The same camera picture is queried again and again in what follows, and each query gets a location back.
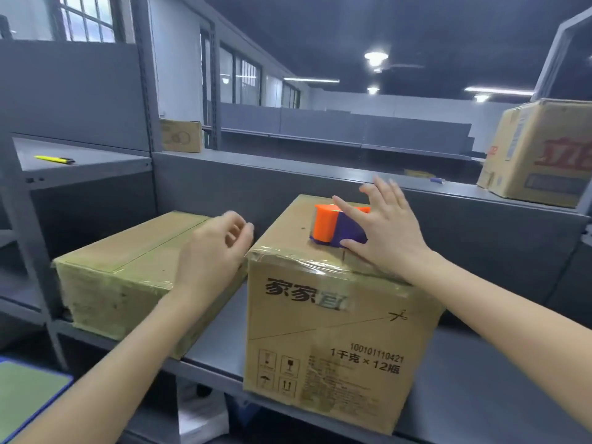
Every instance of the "small cardboard box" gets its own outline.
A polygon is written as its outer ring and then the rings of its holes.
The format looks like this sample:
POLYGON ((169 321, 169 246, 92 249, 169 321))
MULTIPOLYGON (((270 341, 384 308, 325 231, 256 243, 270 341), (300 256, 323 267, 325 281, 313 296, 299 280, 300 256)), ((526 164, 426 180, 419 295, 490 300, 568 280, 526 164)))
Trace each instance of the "small cardboard box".
POLYGON ((444 307, 345 249, 309 239, 300 195, 248 253, 244 388, 391 434, 444 307))
MULTIPOLYGON (((123 339, 173 287, 179 251, 209 218, 170 212, 54 260, 74 326, 123 339)), ((181 358, 241 285, 245 265, 175 347, 181 358)))
POLYGON ((174 121, 160 119, 162 147, 165 151, 200 153, 204 149, 199 121, 174 121))
POLYGON ((592 102, 542 99, 504 113, 477 185, 575 207, 592 176, 592 102))

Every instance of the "person's left hand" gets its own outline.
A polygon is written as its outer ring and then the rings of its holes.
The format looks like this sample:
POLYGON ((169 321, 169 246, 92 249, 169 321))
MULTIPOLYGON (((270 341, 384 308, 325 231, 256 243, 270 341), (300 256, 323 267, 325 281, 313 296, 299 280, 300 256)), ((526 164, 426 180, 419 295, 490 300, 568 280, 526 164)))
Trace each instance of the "person's left hand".
POLYGON ((197 228, 179 254, 177 295, 205 307, 231 282, 253 241, 253 224, 236 212, 197 228))

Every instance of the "yellow utility knife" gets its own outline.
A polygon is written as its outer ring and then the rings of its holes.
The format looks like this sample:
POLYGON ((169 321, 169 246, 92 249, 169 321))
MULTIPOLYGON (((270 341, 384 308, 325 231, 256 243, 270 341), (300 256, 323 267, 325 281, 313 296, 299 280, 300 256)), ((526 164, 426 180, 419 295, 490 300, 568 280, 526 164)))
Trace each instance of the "yellow utility knife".
POLYGON ((35 156, 35 158, 38 158, 39 160, 47 160, 48 162, 64 163, 66 165, 76 163, 74 159, 67 157, 35 156))

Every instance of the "ceiling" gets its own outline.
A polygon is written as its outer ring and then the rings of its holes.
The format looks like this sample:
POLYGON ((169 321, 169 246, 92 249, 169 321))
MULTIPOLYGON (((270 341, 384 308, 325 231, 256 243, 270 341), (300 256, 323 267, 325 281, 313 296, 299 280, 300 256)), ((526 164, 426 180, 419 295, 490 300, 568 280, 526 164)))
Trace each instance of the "ceiling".
MULTIPOLYGON (((326 90, 469 99, 471 85, 532 89, 559 24, 592 0, 205 0, 297 76, 340 79, 326 90), (389 54, 392 68, 368 69, 364 54, 389 54)), ((572 47, 571 73, 592 96, 591 34, 572 47)), ((497 96, 496 101, 524 98, 497 96)))

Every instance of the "orange plastic part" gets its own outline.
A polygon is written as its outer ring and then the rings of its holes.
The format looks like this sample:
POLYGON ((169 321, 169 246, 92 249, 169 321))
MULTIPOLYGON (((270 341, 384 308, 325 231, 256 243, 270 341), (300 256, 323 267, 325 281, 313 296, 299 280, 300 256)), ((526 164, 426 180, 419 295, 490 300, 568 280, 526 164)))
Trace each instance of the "orange plastic part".
MULTIPOLYGON (((335 225, 341 209, 335 204, 317 204, 311 237, 315 240, 329 243, 335 233, 335 225)), ((357 207, 364 213, 370 213, 369 207, 357 207)))

